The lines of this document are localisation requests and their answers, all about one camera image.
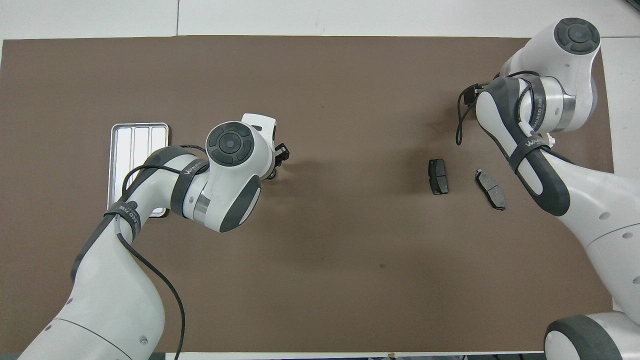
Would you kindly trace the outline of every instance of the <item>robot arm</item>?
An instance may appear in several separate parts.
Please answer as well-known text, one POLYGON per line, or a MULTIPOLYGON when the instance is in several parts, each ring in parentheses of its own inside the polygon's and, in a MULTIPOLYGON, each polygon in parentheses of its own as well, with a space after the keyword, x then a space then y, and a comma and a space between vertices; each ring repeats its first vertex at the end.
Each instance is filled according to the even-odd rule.
POLYGON ((622 311, 553 323, 547 359, 640 358, 640 181, 573 165, 539 135, 578 129, 593 112, 599 41, 590 23, 563 19, 509 59, 476 102, 482 129, 538 206, 576 235, 622 311))
POLYGON ((20 359, 147 360, 162 335, 164 309, 121 241, 131 244, 155 208, 218 232, 240 226, 257 202, 260 181, 288 158, 284 145, 273 144, 275 126, 275 119, 244 114, 209 133, 208 160, 178 146, 149 156, 76 258, 69 300, 20 359))

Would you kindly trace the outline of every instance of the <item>brown table mat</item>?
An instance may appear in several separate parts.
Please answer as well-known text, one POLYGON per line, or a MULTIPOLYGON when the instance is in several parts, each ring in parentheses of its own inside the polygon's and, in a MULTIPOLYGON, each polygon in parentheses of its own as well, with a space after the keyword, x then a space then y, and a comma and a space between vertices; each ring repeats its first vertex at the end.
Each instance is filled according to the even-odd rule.
MULTIPOLYGON (((5 40, 0 72, 0 352, 23 350, 64 305, 78 250, 105 210, 117 122, 166 122, 204 144, 245 112, 291 150, 247 223, 218 234, 175 214, 134 245, 186 307, 185 351, 541 350, 546 326, 611 308, 574 236, 544 213, 455 100, 525 39, 175 37, 5 40), (427 164, 444 158, 450 193, 427 164), (502 186, 493 210, 477 168, 502 186)), ((557 149, 612 171, 599 104, 557 149)), ((175 350, 164 301, 156 351, 175 350)))

